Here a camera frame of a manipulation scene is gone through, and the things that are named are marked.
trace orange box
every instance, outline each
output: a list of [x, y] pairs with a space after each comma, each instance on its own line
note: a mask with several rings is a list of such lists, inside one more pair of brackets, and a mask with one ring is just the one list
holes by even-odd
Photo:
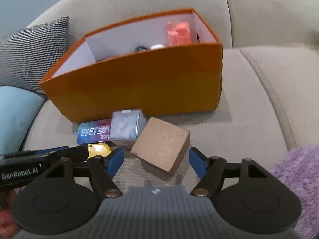
[[[189, 22], [194, 43], [133, 52], [166, 44], [168, 21]], [[40, 86], [72, 122], [107, 119], [122, 109], [147, 116], [209, 111], [220, 99], [222, 54], [221, 41], [195, 10], [159, 12], [86, 34]]]

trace logo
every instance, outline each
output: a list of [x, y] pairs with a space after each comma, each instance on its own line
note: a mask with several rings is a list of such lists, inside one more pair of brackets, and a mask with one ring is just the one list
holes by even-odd
[[28, 176], [28, 175], [32, 175], [32, 174], [37, 174], [38, 168], [33, 168], [32, 171], [30, 171], [30, 169], [27, 169], [25, 171], [18, 171], [18, 172], [11, 172], [11, 173], [3, 173], [1, 174], [1, 178], [3, 180], [10, 180], [10, 179], [14, 179], [14, 178], [20, 178], [20, 177], [24, 177], [24, 176]]
[[154, 189], [154, 190], [152, 190], [152, 193], [155, 194], [155, 195], [157, 195], [157, 194], [160, 193], [160, 190], [159, 190], [159, 189]]

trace cork block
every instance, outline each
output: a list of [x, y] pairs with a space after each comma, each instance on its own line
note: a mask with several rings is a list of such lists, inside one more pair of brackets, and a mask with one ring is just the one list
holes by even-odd
[[173, 176], [190, 145], [190, 132], [151, 117], [131, 153]]

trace purple fuzzy fabric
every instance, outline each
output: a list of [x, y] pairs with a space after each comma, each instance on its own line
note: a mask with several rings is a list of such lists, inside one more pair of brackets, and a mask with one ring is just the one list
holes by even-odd
[[305, 239], [313, 238], [319, 232], [319, 145], [292, 150], [270, 173], [301, 201], [295, 232]]

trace sofa seam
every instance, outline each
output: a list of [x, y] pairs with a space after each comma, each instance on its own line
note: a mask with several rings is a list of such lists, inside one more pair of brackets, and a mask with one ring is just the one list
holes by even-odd
[[[240, 49], [239, 51], [240, 51], [240, 53], [242, 54], [242, 56], [248, 61], [248, 63], [250, 64], [251, 68], [254, 70], [255, 74], [257, 75], [257, 77], [258, 77], [258, 79], [259, 79], [261, 85], [263, 86], [263, 88], [264, 88], [264, 90], [265, 90], [265, 92], [266, 92], [266, 94], [267, 94], [267, 96], [268, 96], [268, 98], [269, 98], [270, 103], [272, 104], [272, 107], [273, 107], [274, 112], [275, 112], [275, 114], [276, 114], [278, 123], [279, 123], [279, 125], [280, 125], [281, 132], [283, 133], [283, 137], [284, 137], [284, 139], [285, 139], [286, 147], [287, 147], [289, 150], [295, 148], [295, 147], [297, 146], [295, 134], [294, 134], [293, 129], [292, 129], [292, 127], [291, 127], [290, 121], [289, 121], [289, 119], [288, 119], [288, 117], [287, 117], [287, 113], [286, 113], [286, 111], [284, 110], [284, 107], [283, 107], [282, 103], [280, 102], [280, 99], [278, 98], [278, 96], [277, 96], [277, 94], [276, 94], [274, 88], [272, 87], [272, 85], [271, 85], [269, 79], [268, 79], [267, 76], [263, 73], [263, 71], [262, 71], [261, 68], [259, 67], [258, 63], [257, 63], [251, 56], [246, 55], [246, 54], [243, 52], [242, 49]], [[278, 116], [278, 112], [277, 112], [276, 106], [275, 106], [276, 103], [274, 102], [274, 100], [271, 99], [269, 93], [267, 92], [268, 89], [266, 88], [266, 85], [268, 86], [268, 89], [271, 90], [272, 94], [274, 95], [274, 98], [275, 98], [276, 102], [278, 103], [277, 107], [280, 108], [279, 110], [282, 112], [283, 116], [284, 116], [285, 119], [286, 119], [286, 123], [287, 123], [288, 129], [289, 129], [289, 130], [287, 130], [287, 132], [290, 133], [290, 135], [291, 135], [290, 137], [292, 138], [292, 141], [291, 141], [291, 142], [293, 143], [292, 148], [290, 148], [290, 143], [288, 142], [288, 136], [289, 136], [289, 134], [286, 134], [286, 133], [284, 132], [284, 129], [283, 129], [283, 126], [284, 126], [284, 125], [281, 123], [282, 121], [280, 121], [280, 118], [279, 118], [279, 116]]]
[[227, 2], [227, 7], [228, 7], [228, 12], [229, 12], [229, 20], [230, 20], [230, 36], [231, 36], [231, 39], [232, 39], [232, 32], [233, 32], [233, 29], [232, 29], [232, 15], [230, 13], [230, 8], [229, 8], [229, 0], [226, 0]]

